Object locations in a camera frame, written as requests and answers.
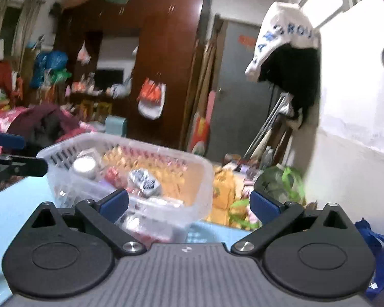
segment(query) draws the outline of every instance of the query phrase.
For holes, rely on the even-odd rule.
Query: dark screen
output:
[[[123,81],[123,69],[97,69],[95,72],[95,87],[99,90],[107,90],[108,87],[122,84]]]

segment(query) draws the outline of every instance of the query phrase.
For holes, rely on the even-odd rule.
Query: metal screw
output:
[[[239,241],[234,244],[234,247],[240,252],[250,252],[255,246],[249,241]]]
[[[139,242],[129,241],[122,246],[126,252],[136,253],[142,249],[142,245]]]

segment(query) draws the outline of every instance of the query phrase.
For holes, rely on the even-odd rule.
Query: circular black pad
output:
[[[263,267],[277,284],[310,298],[362,292],[373,275],[371,251],[347,229],[325,227],[285,235],[266,249]]]
[[[3,273],[13,292],[65,298],[93,288],[112,271],[112,250],[101,239],[68,228],[57,234],[48,227],[34,230],[31,239],[16,238],[3,257]]]

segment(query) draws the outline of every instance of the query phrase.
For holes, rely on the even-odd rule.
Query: ribbed gray surface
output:
[[[254,260],[233,256],[222,244],[155,244],[144,255],[121,259],[113,274],[90,292],[52,302],[15,295],[5,306],[368,307],[369,304],[358,296],[340,302],[311,302],[288,295],[267,281]]]

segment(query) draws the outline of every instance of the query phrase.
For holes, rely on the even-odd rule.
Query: light blue stool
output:
[[[111,135],[126,137],[126,118],[107,116],[105,120],[105,132]]]

